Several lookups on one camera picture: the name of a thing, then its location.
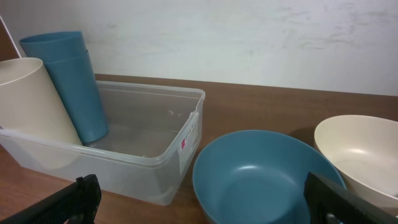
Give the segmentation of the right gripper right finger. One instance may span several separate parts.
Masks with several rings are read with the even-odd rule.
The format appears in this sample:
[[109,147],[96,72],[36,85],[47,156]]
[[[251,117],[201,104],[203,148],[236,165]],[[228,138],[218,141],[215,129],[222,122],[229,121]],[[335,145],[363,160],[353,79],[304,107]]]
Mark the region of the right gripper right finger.
[[311,224],[397,224],[395,216],[312,172],[307,174],[303,194]]

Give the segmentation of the cream cup back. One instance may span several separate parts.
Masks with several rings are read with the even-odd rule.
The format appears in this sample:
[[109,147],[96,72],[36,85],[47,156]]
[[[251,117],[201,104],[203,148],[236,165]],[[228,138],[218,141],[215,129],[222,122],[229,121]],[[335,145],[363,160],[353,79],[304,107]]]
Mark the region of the cream cup back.
[[79,154],[81,141],[38,58],[1,62],[1,145],[23,167],[59,169]]

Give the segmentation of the blue cup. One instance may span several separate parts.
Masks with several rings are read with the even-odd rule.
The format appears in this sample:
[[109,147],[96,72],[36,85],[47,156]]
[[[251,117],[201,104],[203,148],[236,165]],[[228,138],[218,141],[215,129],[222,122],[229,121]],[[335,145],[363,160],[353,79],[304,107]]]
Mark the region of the blue cup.
[[63,31],[25,37],[19,41],[27,57],[41,59],[44,63],[77,57],[86,52],[80,31]]
[[45,67],[83,144],[108,133],[90,55],[46,63]]

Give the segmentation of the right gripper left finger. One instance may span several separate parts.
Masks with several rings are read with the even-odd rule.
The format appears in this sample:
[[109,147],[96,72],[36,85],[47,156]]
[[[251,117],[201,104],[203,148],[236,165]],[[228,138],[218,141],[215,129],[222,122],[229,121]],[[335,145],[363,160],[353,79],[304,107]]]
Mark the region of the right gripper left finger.
[[90,174],[7,217],[1,224],[94,224],[100,201],[97,176]]

